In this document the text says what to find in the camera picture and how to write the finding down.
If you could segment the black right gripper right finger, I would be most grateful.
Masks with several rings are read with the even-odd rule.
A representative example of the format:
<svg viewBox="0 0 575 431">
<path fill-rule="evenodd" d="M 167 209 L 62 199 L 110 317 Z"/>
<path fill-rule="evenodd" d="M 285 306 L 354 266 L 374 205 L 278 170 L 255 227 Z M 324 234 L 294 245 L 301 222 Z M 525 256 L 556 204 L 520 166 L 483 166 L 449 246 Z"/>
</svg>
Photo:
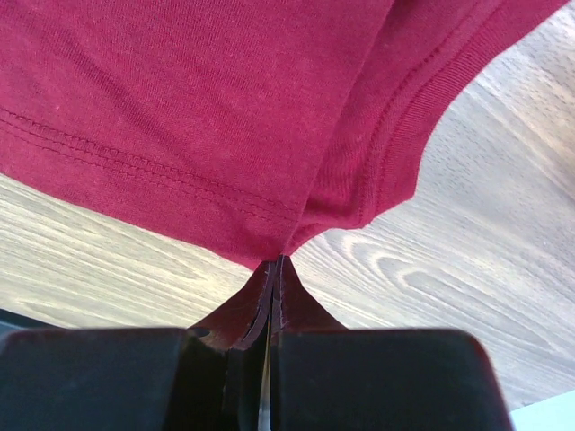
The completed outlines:
<svg viewBox="0 0 575 431">
<path fill-rule="evenodd" d="M 275 430 L 509 430 L 482 344 L 447 328 L 349 330 L 275 265 L 270 308 Z"/>
</svg>

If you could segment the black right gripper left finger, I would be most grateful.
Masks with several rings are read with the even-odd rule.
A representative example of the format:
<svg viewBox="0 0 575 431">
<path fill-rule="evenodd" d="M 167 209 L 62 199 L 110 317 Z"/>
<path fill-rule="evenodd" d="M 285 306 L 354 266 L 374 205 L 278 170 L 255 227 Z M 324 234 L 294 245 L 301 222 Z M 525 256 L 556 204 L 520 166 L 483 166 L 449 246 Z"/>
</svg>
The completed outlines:
<svg viewBox="0 0 575 431">
<path fill-rule="evenodd" d="M 275 266 L 189 328 L 1 314 L 4 430 L 255 430 Z"/>
</svg>

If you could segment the dark red t shirt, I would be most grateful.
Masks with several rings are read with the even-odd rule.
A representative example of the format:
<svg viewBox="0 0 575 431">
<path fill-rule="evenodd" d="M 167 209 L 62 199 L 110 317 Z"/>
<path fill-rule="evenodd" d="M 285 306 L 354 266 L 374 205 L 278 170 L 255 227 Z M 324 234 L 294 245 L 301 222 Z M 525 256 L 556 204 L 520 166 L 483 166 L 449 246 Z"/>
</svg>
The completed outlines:
<svg viewBox="0 0 575 431">
<path fill-rule="evenodd" d="M 4 1 L 1 171 L 249 268 L 412 197 L 558 1 Z"/>
</svg>

